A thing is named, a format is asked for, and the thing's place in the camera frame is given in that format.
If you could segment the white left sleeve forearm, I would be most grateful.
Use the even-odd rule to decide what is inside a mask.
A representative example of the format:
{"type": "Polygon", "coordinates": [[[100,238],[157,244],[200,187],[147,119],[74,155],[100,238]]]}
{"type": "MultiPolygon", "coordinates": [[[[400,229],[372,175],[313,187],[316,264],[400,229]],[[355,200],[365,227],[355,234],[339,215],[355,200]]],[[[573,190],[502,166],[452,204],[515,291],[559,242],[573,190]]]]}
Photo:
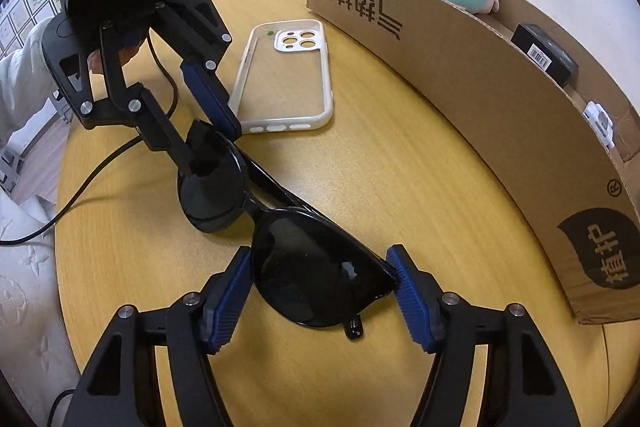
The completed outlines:
{"type": "Polygon", "coordinates": [[[38,23],[29,31],[24,46],[1,60],[1,147],[8,144],[11,135],[22,129],[58,89],[42,50],[42,38],[51,20],[53,17],[47,17],[38,23]]]}

